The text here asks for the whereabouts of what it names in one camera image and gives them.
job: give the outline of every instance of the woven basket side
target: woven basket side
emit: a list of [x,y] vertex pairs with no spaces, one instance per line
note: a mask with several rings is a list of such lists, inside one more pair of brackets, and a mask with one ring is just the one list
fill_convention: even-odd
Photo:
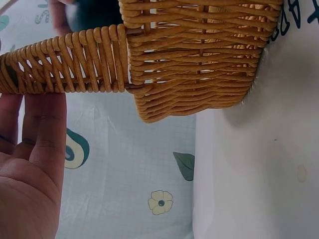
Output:
[[123,24],[35,43],[0,62],[0,93],[124,92],[129,82]]
[[254,79],[282,0],[120,0],[131,81],[145,122],[240,102]]

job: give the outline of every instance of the white surface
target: white surface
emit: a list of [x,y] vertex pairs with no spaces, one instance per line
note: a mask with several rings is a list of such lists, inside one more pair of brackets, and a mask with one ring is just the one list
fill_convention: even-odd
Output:
[[319,25],[300,4],[244,103],[197,116],[196,239],[319,238]]

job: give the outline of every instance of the palm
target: palm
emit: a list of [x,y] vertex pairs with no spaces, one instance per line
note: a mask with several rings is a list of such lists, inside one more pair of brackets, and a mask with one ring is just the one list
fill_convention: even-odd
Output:
[[50,239],[61,203],[65,96],[26,96],[17,145],[20,102],[21,96],[0,98],[0,238]]

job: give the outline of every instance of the green leaf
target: green leaf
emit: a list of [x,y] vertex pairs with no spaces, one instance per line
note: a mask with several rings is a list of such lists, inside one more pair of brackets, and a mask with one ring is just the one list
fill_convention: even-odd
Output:
[[0,31],[6,28],[9,24],[9,17],[7,15],[0,16]]
[[179,170],[186,181],[194,180],[195,156],[188,153],[173,152]]

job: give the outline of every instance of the finger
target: finger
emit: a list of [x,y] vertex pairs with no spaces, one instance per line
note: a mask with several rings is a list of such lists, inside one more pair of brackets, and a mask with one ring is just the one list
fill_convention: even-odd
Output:
[[22,95],[0,97],[0,152],[12,154],[18,138],[18,116]]
[[29,161],[45,172],[59,190],[63,182],[65,141],[65,94],[45,95],[38,137]]
[[22,142],[15,148],[12,156],[29,160],[36,143],[45,95],[26,95],[23,118]]
[[49,9],[52,15],[52,25],[59,35],[66,35],[71,31],[66,16],[66,5],[58,0],[49,0]]

